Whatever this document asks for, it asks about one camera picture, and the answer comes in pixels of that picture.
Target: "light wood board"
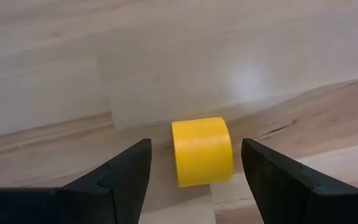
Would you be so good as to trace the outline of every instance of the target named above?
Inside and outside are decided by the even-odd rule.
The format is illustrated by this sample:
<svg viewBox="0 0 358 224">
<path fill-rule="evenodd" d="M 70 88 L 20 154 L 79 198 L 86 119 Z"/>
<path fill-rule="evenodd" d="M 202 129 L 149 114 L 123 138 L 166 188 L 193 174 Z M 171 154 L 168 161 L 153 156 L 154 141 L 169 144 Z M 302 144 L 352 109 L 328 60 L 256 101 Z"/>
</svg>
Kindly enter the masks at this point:
<svg viewBox="0 0 358 224">
<path fill-rule="evenodd" d="M 243 106 L 226 110 L 237 116 Z M 153 158 L 141 223 L 261 223 L 242 171 L 242 138 L 358 187 L 358 80 L 309 91 L 227 126 L 236 165 L 230 182 L 179 189 L 169 124 L 116 130 L 111 115 L 102 114 L 0 136 L 0 187 L 67 184 L 142 138 L 152 138 Z"/>
<path fill-rule="evenodd" d="M 239 118 L 353 78 L 358 0 L 0 0 L 0 135 L 246 103 Z"/>
</svg>

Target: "wooden plank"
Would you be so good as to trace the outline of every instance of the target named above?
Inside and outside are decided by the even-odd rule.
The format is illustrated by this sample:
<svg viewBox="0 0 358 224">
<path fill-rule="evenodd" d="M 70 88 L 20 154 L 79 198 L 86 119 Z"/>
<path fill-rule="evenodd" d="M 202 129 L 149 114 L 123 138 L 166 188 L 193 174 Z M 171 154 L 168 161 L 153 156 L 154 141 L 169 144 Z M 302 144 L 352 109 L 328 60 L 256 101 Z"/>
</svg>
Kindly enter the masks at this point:
<svg viewBox="0 0 358 224">
<path fill-rule="evenodd" d="M 5 75 L 0 78 L 0 135 L 109 112 L 95 57 L 62 59 Z"/>
<path fill-rule="evenodd" d="M 112 34 L 99 61 L 118 128 L 358 78 L 358 1 L 155 0 L 126 9 L 138 23 Z"/>
<path fill-rule="evenodd" d="M 0 136 L 0 187 L 64 185 L 141 138 L 153 140 L 142 223 L 168 222 L 172 217 L 175 222 L 214 223 L 214 214 L 217 223 L 258 223 L 239 163 L 242 138 L 255 138 L 358 187 L 358 80 L 309 91 L 227 125 L 236 161 L 228 183 L 179 189 L 169 124 L 117 130 L 109 115 L 101 115 Z"/>
</svg>

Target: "yellow object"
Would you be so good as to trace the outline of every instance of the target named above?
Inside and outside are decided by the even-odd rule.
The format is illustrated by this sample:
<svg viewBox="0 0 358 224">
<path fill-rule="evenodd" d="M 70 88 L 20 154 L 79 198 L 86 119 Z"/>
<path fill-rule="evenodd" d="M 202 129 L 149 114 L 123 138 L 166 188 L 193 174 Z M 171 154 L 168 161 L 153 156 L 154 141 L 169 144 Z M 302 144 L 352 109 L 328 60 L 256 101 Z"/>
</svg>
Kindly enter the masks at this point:
<svg viewBox="0 0 358 224">
<path fill-rule="evenodd" d="M 233 174 L 229 131 L 222 118 L 172 123 L 179 187 L 227 181 Z"/>
</svg>

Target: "plywood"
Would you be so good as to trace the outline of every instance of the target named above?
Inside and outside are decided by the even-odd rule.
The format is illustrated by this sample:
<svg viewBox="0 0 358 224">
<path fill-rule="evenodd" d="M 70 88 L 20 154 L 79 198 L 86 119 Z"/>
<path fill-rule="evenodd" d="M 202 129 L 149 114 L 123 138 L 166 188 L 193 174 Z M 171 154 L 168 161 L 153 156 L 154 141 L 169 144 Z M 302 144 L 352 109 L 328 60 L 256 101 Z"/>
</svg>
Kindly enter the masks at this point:
<svg viewBox="0 0 358 224">
<path fill-rule="evenodd" d="M 243 106 L 227 110 L 237 116 Z M 309 91 L 227 125 L 236 161 L 230 182 L 179 189 L 169 124 L 117 130 L 102 114 L 0 136 L 0 187 L 67 184 L 141 138 L 152 138 L 153 158 L 140 223 L 261 223 L 241 167 L 242 138 L 358 187 L 358 80 Z"/>
<path fill-rule="evenodd" d="M 0 0 L 0 134 L 239 118 L 353 78 L 358 0 Z"/>
<path fill-rule="evenodd" d="M 121 17 L 99 61 L 118 128 L 358 78 L 357 0 L 151 0 Z"/>
</svg>

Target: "wooden floor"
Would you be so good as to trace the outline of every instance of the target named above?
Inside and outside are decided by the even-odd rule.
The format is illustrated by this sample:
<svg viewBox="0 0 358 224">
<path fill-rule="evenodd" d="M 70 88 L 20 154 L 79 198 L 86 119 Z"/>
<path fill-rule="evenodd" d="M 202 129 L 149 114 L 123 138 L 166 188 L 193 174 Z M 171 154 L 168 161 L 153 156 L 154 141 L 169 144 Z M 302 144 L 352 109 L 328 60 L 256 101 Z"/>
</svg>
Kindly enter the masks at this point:
<svg viewBox="0 0 358 224">
<path fill-rule="evenodd" d="M 179 189 L 168 123 L 117 131 L 102 114 L 0 136 L 0 187 L 64 185 L 142 138 L 152 138 L 153 158 L 140 223 L 262 223 L 241 167 L 242 138 L 358 187 L 358 80 L 238 118 L 242 110 L 226 108 L 236 114 L 226 118 L 235 160 L 226 183 Z"/>
</svg>

